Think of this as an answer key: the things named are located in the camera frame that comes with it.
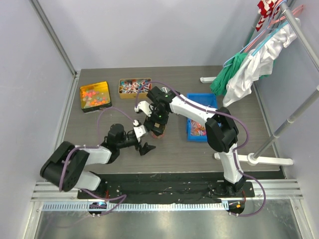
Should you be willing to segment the silver metal scoop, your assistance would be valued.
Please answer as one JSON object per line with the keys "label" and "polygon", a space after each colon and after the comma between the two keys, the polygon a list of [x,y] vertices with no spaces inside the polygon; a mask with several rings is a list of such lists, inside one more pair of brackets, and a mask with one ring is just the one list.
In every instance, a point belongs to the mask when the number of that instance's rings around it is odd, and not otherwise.
{"label": "silver metal scoop", "polygon": [[167,87],[162,87],[160,90],[164,93],[168,93],[170,91]]}

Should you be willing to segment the white clothes rack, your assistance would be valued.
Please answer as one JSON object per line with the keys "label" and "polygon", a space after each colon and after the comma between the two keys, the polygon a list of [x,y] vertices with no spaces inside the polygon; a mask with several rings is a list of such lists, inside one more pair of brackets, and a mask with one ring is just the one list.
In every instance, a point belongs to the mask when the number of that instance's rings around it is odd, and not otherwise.
{"label": "white clothes rack", "polygon": [[251,165],[292,165],[319,156],[319,3],[308,0],[299,6],[307,13],[300,19],[285,1],[280,10],[284,17],[277,19],[277,28],[287,21],[297,38],[282,49],[272,74],[253,83],[260,87],[271,121],[283,123],[256,152],[238,154],[239,162]]}

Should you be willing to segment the red white garment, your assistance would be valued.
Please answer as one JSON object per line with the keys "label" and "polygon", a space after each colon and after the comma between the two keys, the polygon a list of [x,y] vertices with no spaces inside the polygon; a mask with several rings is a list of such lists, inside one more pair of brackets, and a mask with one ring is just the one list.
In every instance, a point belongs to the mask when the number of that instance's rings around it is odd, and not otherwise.
{"label": "red white garment", "polygon": [[271,20],[271,24],[277,23],[279,20],[274,21],[276,14],[280,10],[280,4],[283,0],[261,0],[258,2],[258,13],[260,14],[260,18],[256,24],[256,31],[258,32],[266,19]]}

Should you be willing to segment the gold tin of lollipops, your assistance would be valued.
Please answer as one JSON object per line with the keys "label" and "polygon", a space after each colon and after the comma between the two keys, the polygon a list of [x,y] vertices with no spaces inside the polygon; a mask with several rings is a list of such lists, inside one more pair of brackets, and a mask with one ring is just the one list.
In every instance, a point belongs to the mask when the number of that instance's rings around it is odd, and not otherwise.
{"label": "gold tin of lollipops", "polygon": [[146,98],[151,88],[151,78],[120,79],[119,96],[121,99],[134,99],[138,90],[141,89],[139,98]]}

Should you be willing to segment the green garment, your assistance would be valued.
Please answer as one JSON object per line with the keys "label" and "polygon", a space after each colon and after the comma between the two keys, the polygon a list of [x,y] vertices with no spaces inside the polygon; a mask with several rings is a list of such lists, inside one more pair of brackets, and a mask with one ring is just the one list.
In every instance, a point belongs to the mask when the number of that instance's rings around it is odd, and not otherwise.
{"label": "green garment", "polygon": [[248,53],[238,52],[231,59],[225,62],[225,66],[223,66],[222,70],[219,72],[217,77],[210,84],[210,89],[214,95],[226,95],[226,85],[239,70],[241,64],[243,63],[247,55]]}

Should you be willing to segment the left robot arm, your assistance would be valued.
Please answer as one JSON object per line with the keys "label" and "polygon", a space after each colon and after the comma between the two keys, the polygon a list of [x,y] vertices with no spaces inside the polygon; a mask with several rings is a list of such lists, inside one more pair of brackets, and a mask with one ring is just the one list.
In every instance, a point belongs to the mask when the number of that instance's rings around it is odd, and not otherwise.
{"label": "left robot arm", "polygon": [[96,199],[106,193],[106,186],[95,173],[85,171],[87,165],[111,164],[123,148],[134,147],[141,156],[156,147],[142,144],[141,138],[147,134],[144,125],[134,122],[133,129],[126,132],[120,123],[111,125],[104,141],[98,146],[79,146],[68,141],[62,142],[40,170],[40,176],[57,186],[59,191],[85,189]]}

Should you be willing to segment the gold tin of star candies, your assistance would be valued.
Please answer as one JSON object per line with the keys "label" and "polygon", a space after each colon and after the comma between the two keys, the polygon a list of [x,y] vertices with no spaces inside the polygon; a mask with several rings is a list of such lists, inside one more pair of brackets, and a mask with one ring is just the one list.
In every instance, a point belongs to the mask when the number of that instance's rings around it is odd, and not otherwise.
{"label": "gold tin of star candies", "polygon": [[107,81],[84,85],[79,88],[81,110],[84,113],[98,111],[112,106]]}

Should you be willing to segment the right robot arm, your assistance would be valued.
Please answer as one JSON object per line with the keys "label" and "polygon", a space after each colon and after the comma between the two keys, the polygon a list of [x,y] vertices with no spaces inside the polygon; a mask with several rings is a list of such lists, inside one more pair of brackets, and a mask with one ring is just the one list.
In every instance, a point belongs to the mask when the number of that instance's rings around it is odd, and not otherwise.
{"label": "right robot arm", "polygon": [[222,162],[225,191],[229,196],[238,196],[246,179],[237,153],[239,130],[229,110],[225,107],[206,107],[178,92],[170,90],[165,93],[158,87],[153,87],[147,98],[151,103],[137,103],[135,112],[146,115],[144,126],[156,136],[163,134],[169,114],[184,116],[205,128],[207,143]]}

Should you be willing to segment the blue plastic bin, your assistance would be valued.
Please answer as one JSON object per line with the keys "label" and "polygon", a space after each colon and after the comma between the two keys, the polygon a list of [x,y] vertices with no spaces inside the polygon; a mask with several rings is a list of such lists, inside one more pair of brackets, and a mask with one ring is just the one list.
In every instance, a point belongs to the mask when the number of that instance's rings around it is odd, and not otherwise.
{"label": "blue plastic bin", "polygon": [[[187,98],[206,107],[217,108],[216,96],[213,93],[188,93]],[[205,128],[191,119],[187,119],[186,133],[188,141],[207,142]]]}

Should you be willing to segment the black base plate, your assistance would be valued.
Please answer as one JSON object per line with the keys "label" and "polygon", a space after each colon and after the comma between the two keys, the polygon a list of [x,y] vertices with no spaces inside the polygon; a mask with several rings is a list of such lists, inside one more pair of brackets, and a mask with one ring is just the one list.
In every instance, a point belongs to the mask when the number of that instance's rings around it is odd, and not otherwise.
{"label": "black base plate", "polygon": [[253,172],[239,192],[226,184],[220,172],[102,174],[94,194],[103,198],[127,195],[126,203],[210,202],[221,198],[272,198],[280,193],[282,171]]}

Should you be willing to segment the beige jar lid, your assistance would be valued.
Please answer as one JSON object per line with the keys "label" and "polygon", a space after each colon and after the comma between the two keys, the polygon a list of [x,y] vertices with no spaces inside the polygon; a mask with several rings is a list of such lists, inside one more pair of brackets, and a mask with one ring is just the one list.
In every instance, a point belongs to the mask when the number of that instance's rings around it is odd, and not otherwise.
{"label": "beige jar lid", "polygon": [[165,124],[155,123],[153,127],[153,132],[156,135],[162,134],[165,130]]}

